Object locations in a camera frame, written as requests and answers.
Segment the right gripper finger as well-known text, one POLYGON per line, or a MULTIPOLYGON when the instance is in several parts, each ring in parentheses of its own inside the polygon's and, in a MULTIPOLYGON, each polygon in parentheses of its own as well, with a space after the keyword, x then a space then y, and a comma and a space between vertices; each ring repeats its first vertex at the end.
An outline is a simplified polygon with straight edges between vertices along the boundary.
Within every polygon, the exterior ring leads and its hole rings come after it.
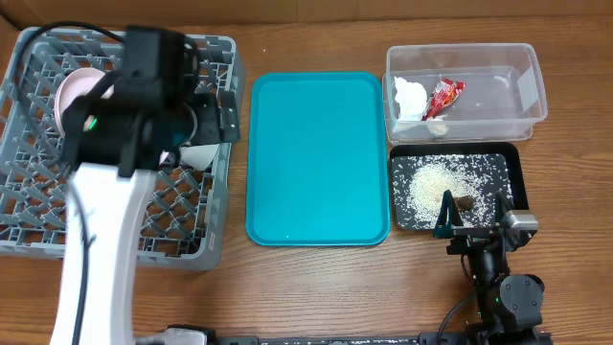
POLYGON ((513 210, 512 202, 502 193, 495 193, 495 223, 500 225, 503 223, 507 212, 513 210))
POLYGON ((463 222, 454 197, 450 190, 443 193, 441 210, 435 225, 436 230, 452 230, 453 227, 462 227, 463 222))

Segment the grey-green bowl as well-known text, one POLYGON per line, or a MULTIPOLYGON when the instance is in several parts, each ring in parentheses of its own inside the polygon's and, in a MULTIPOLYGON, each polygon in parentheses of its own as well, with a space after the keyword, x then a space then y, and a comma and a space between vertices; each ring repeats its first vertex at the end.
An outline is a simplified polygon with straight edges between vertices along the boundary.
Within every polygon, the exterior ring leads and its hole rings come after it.
POLYGON ((196 170, 206 170, 214 161, 219 144, 181 147, 179 149, 181 162, 196 170))

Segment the rice and food leftovers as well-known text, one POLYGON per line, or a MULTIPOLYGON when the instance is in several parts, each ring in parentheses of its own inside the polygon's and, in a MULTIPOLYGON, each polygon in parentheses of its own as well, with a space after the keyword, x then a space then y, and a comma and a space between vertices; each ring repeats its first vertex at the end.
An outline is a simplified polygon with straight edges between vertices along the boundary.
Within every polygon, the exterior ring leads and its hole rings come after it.
POLYGON ((466 227, 493 224, 495 194, 511 197, 500 153, 397 156, 391 169, 395 220, 403 230, 433 229, 446 191, 465 200, 459 212, 466 227))

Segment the white tissue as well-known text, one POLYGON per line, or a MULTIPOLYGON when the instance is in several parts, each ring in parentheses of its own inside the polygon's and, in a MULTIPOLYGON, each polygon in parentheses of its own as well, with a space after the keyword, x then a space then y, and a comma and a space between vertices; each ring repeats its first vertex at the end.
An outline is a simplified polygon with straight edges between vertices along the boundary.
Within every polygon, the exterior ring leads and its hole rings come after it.
POLYGON ((398 104, 400 121, 419 121, 425 111, 428 96, 421 83, 394 77, 395 102, 398 104))

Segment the red snack wrapper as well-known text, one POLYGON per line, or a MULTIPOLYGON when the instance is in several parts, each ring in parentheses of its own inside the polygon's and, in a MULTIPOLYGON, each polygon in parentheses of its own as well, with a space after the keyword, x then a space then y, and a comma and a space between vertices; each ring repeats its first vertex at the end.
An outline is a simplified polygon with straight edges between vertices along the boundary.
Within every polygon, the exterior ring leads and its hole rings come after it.
POLYGON ((427 107, 422 116, 423 121, 435 118, 441 111, 452 105, 465 90, 463 81, 442 78, 436 84, 427 101, 427 107))

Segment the large white plate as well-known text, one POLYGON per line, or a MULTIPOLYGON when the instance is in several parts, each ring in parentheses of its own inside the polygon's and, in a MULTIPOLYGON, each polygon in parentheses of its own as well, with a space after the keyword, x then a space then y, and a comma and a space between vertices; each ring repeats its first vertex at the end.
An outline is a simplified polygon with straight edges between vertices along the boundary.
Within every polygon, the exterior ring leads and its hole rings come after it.
POLYGON ((65 136, 62 126, 62 116, 64 111, 79 96, 89 93, 99 81, 106 76, 106 73, 91 67, 83 67, 68 74, 61 82, 55 94, 54 115, 57 130, 61 137, 65 136))

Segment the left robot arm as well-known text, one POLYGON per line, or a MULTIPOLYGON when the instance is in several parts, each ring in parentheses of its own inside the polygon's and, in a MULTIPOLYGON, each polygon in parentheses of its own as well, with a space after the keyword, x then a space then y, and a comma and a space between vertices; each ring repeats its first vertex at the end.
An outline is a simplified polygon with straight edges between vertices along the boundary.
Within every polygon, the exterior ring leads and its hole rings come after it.
POLYGON ((133 344, 140 231, 164 159, 204 170, 239 138, 233 101, 202 92, 188 35, 131 26, 118 68, 81 67, 55 102, 67 166, 55 344, 133 344))

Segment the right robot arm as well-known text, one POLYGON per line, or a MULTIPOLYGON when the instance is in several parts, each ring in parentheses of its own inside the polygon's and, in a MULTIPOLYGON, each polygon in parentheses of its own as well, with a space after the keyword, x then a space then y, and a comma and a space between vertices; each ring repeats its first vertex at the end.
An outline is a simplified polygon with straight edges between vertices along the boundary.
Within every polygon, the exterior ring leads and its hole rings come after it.
POLYGON ((495 194, 495 221, 490 227, 465 227, 456 198, 443 193, 433 236, 449 239, 449 255, 459 255, 474 291, 459 302, 440 325, 438 344, 544 345, 553 342, 540 332, 545 285, 532 274, 512 274, 507 254, 525 246, 536 234, 538 221, 529 210, 515 209, 501 193, 495 194), (477 304, 480 321, 461 333, 445 331, 451 317, 467 303, 477 304))

